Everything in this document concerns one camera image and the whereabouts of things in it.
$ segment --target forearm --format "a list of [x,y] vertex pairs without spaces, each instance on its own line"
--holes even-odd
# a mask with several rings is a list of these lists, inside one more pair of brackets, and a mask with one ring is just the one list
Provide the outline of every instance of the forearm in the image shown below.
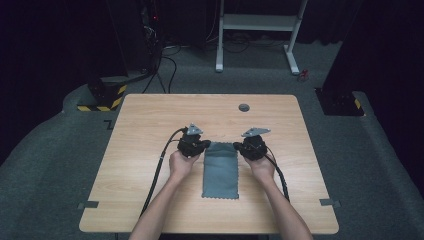
[[284,240],[312,239],[308,226],[284,198],[274,180],[262,183],[269,199],[280,235]]
[[130,240],[133,239],[158,239],[165,224],[170,203],[180,185],[180,180],[170,177],[157,196],[149,204],[135,225]]

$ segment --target person's left hand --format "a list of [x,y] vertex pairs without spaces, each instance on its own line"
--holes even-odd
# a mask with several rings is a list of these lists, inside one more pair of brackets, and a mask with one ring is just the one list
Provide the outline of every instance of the person's left hand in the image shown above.
[[170,176],[175,177],[179,181],[183,180],[190,174],[194,162],[199,159],[199,157],[200,154],[188,158],[179,150],[173,152],[169,157]]

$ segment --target gray cloth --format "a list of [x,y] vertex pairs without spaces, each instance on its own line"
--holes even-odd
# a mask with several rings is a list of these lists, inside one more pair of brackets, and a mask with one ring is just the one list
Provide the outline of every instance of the gray cloth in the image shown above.
[[212,142],[206,149],[202,197],[239,198],[237,151],[232,143]]

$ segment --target human hand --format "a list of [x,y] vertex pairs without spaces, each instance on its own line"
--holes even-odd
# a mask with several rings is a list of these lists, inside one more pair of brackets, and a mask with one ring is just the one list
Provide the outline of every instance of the human hand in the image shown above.
[[[269,158],[275,161],[271,155],[267,154]],[[244,160],[249,164],[252,169],[252,174],[255,179],[262,185],[267,184],[269,181],[274,181],[274,172],[275,167],[266,157],[262,157],[261,159],[252,161],[247,158]]]
[[169,157],[170,177],[175,178],[177,181],[182,181],[190,174],[194,162],[199,157],[200,154],[194,157],[186,157],[179,150],[173,152]]

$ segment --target small black round object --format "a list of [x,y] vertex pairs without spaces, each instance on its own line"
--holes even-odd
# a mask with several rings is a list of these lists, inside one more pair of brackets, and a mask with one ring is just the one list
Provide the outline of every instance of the small black round object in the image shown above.
[[247,112],[247,111],[250,110],[250,107],[249,107],[249,105],[242,103],[242,104],[239,105],[239,110],[242,111],[242,112]]

